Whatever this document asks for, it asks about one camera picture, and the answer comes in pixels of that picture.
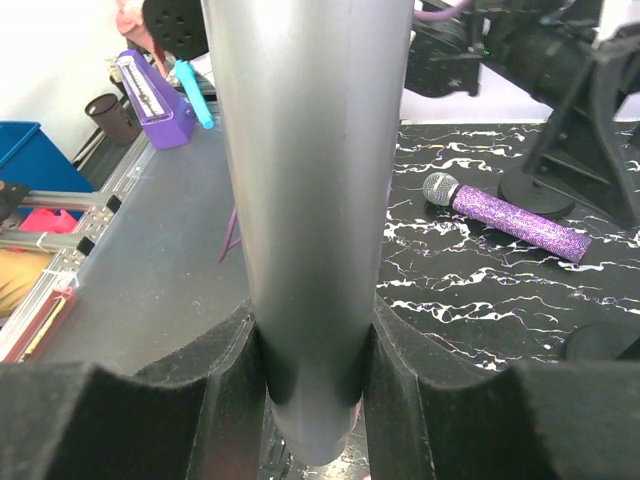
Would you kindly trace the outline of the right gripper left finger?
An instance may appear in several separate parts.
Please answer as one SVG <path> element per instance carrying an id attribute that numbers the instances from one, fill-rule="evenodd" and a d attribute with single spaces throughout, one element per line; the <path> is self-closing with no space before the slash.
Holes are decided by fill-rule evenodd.
<path id="1" fill-rule="evenodd" d="M 243 304 L 126 376 L 92 363 L 1 368 L 5 479 L 254 479 L 265 376 Z"/>

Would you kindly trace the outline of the purple glitter microphone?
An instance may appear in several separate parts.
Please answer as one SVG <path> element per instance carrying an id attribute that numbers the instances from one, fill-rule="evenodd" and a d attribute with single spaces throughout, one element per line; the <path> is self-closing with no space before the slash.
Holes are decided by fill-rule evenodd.
<path id="1" fill-rule="evenodd" d="M 591 239 L 554 221 L 528 212 L 475 187 L 461 185 L 443 172 L 429 175 L 423 182 L 425 199 L 498 229 L 560 258 L 579 263 Z"/>

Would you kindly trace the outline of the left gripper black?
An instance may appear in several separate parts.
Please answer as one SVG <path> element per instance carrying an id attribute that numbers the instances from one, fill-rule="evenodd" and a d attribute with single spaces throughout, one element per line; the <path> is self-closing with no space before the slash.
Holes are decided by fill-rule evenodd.
<path id="1" fill-rule="evenodd" d="M 639 222 L 614 117 L 639 70 L 636 33 L 591 46 L 589 23 L 535 24 L 509 37 L 509 79 L 553 112 L 522 170 L 616 225 Z"/>

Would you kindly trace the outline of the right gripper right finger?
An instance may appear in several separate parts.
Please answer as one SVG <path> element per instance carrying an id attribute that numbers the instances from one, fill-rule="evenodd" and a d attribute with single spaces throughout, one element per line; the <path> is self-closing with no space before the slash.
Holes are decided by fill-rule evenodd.
<path id="1" fill-rule="evenodd" d="M 491 373 L 374 305 L 364 410 L 376 479 L 635 479 L 635 361 Z"/>

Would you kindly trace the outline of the silver grey microphone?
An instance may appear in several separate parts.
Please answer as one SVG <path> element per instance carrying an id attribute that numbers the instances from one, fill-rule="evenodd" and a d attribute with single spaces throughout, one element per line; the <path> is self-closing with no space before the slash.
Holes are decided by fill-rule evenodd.
<path id="1" fill-rule="evenodd" d="M 414 5 L 202 10 L 273 416 L 325 465 L 362 396 Z"/>

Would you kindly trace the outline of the black round-base clip stand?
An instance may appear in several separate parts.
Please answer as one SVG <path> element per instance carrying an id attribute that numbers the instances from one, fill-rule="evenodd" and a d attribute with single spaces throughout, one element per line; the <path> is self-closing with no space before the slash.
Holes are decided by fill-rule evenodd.
<path id="1" fill-rule="evenodd" d="M 572 199 L 539 185 L 519 167 L 502 175 L 497 192 L 500 199 L 551 220 L 563 219 L 575 208 Z"/>

